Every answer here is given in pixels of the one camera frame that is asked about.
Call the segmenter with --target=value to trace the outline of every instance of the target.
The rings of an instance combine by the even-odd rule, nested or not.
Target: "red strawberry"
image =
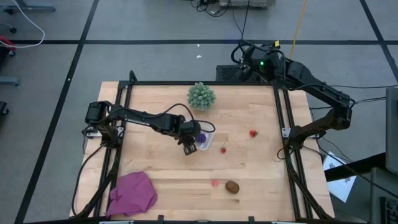
[[[250,136],[251,136],[252,138],[256,137],[257,134],[258,134],[258,132],[255,131],[255,130],[251,130],[251,131],[250,131]]]

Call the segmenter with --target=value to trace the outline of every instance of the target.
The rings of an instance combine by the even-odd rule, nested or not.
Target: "table leg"
[[[361,159],[360,161],[352,162],[347,164],[348,167],[352,168],[360,174],[367,174],[373,167],[385,168],[386,166],[386,153],[380,153],[375,156]],[[326,181],[340,180],[347,177],[352,177],[353,174],[344,166],[338,166],[332,169],[325,170]]]

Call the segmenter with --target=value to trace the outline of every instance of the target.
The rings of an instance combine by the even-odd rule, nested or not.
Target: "desk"
[[[104,82],[98,100],[115,102],[117,87],[118,82]],[[134,85],[129,107],[160,113],[174,103],[187,104],[189,87]],[[193,111],[195,119],[208,120],[217,128],[207,151],[186,156],[173,138],[155,133],[151,128],[127,124],[119,176],[144,170],[159,199],[145,214],[117,215],[113,219],[156,220],[158,215],[164,215],[165,220],[247,221],[248,216],[254,216],[256,221],[295,220],[285,162],[276,157],[282,141],[272,87],[212,85],[211,89],[217,96],[212,109]],[[290,100],[296,125],[311,122],[305,93],[290,92]],[[189,117],[184,108],[176,107],[170,113]],[[252,129],[259,132],[255,138],[249,137]],[[224,143],[226,154],[221,154]],[[84,159],[99,144],[99,138],[89,140]],[[305,145],[318,149],[313,139],[306,140]],[[334,217],[320,156],[306,149],[301,153],[308,189]],[[75,200],[77,212],[98,188],[104,154],[104,149],[97,153],[81,174]],[[213,179],[219,181],[218,187],[212,186]],[[227,180],[240,185],[238,194],[225,190]],[[300,211],[305,217],[301,194],[299,196]],[[105,213],[107,201],[108,192],[105,192],[100,215]]]

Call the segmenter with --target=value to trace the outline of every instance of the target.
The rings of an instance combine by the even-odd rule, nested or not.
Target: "purple cloth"
[[[148,176],[135,172],[119,177],[118,186],[111,193],[111,205],[106,216],[136,215],[148,211],[157,201],[157,194]]]

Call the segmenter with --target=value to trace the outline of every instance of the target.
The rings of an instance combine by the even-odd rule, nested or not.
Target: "yellow cable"
[[[297,36],[299,35],[301,21],[303,20],[304,13],[305,13],[305,8],[307,6],[307,3],[308,3],[308,0],[305,0],[304,6],[303,6],[303,10],[301,11],[300,20],[298,21],[298,24],[297,24],[296,34],[294,35],[292,50],[290,50],[290,57],[289,57],[290,59],[292,59],[292,57],[293,57],[294,46],[296,44]]]

